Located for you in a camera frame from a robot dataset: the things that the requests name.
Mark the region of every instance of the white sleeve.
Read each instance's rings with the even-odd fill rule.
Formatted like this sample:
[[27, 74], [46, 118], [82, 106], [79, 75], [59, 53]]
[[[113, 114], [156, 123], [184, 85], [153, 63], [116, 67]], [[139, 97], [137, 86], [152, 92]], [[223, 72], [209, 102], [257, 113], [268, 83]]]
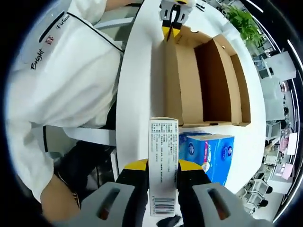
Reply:
[[30, 122], [6, 120], [6, 130], [13, 167], [41, 202], [40, 195], [53, 176], [53, 160], [39, 148]]
[[72, 0], [68, 11], [94, 24], [101, 19], [106, 4], [107, 0]]

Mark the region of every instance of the barcode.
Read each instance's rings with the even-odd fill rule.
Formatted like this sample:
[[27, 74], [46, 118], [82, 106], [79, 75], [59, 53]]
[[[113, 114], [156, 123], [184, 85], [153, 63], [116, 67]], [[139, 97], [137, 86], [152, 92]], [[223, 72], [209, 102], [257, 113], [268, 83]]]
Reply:
[[153, 199], [154, 214], [174, 214], [175, 198], [156, 198]]

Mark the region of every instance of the office desk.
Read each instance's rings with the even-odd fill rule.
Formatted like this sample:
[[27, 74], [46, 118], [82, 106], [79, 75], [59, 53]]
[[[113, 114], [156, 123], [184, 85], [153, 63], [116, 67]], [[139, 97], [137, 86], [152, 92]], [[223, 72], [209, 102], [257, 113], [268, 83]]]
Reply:
[[[194, 9], [186, 26], [214, 37], [227, 19], [200, 2], [205, 12]], [[149, 119], [164, 116], [163, 33], [160, 0], [145, 0], [134, 22], [122, 63], [116, 112], [116, 145], [119, 171], [127, 163], [148, 157]], [[261, 166], [266, 132], [265, 105], [260, 80], [244, 42], [231, 42], [241, 61], [250, 96], [251, 124], [247, 127], [213, 126], [202, 130], [234, 135], [234, 154], [226, 187], [236, 193]]]

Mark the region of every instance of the open cardboard box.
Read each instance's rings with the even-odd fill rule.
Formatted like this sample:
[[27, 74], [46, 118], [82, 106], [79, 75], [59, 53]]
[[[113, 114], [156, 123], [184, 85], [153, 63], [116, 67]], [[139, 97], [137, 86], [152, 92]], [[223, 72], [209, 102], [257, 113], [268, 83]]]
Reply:
[[238, 55], [223, 35], [183, 26], [165, 39], [165, 115], [179, 126], [250, 123], [250, 98]]

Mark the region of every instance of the blue tissue package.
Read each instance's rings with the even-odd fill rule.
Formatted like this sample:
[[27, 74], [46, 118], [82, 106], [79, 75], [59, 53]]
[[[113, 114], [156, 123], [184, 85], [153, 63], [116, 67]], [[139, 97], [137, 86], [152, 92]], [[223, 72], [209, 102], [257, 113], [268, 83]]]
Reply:
[[210, 133], [179, 135], [179, 159], [195, 162], [209, 179], [225, 185], [232, 164], [233, 136]]

